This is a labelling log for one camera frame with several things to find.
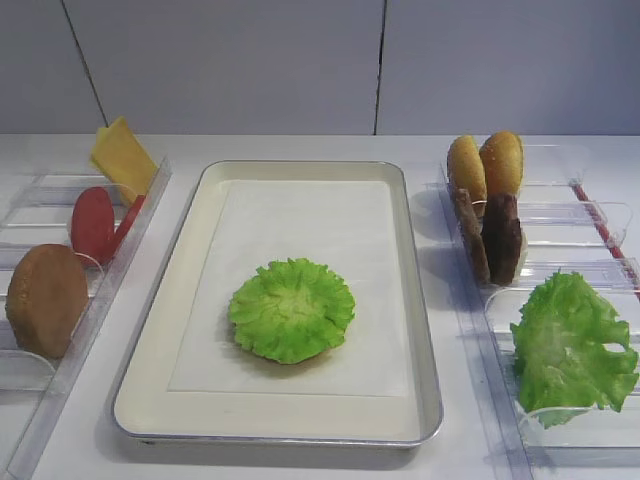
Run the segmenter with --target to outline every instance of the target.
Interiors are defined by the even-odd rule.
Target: cheese slice
[[[91,163],[117,183],[123,201],[132,205],[138,195],[146,195],[158,167],[133,135],[124,117],[108,128],[100,128],[91,150]]]

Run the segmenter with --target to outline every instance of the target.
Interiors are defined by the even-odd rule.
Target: white table
[[[448,231],[442,209],[426,183],[435,182],[453,137],[309,136],[141,136],[156,156],[168,155],[173,177],[142,240],[103,327],[87,358],[34,478],[45,479],[494,479],[474,396],[465,350],[459,338],[449,282],[456,273],[446,255]],[[46,167],[91,171],[91,135],[0,136],[0,174]],[[530,137],[528,144],[582,145],[591,159],[585,190],[593,200],[624,201],[640,215],[640,137]],[[445,417],[438,435],[415,452],[362,453],[248,447],[185,448],[126,441],[110,418],[110,404],[134,323],[144,307],[161,259],[185,202],[202,169],[223,159],[375,160],[405,170],[411,202],[423,202],[424,225],[416,243],[440,375]],[[3,184],[0,200],[11,186]],[[635,217],[623,246],[640,257],[640,220]],[[540,478],[601,478],[602,471],[541,472]],[[616,478],[637,478],[638,470],[615,470]]]

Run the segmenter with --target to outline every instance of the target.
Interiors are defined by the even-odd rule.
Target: red tomato slice
[[[78,253],[94,258],[100,264],[108,261],[104,253],[113,240],[115,222],[109,194],[102,187],[92,187],[80,194],[71,217],[71,246]],[[80,257],[83,265],[95,264]]]
[[[122,222],[120,222],[120,225],[118,225],[116,233],[111,239],[108,250],[106,252],[109,260],[116,254],[116,251],[124,240],[124,237],[126,237],[127,233],[129,233],[133,222],[138,216],[138,213],[140,213],[140,209],[142,208],[142,204],[144,203],[145,198],[146,197],[144,195],[138,195],[131,207],[129,207],[129,211],[122,219]]]

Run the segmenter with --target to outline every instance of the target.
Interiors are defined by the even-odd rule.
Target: lettuce leaf
[[[511,324],[516,347],[519,402],[525,411],[545,407],[611,406],[619,412],[638,380],[638,353],[629,345],[629,324],[578,273],[556,273],[538,285]],[[618,344],[613,352],[606,344]],[[576,412],[548,411],[545,428]]]
[[[355,300],[327,265],[288,259],[257,272],[229,306],[235,341],[244,350],[292,364],[344,343]]]

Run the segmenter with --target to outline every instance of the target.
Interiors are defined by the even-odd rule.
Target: white tray
[[[242,351],[233,292],[306,257],[356,300],[344,345],[299,365]],[[208,167],[113,405],[142,439],[413,447],[442,420],[400,169],[368,162]]]

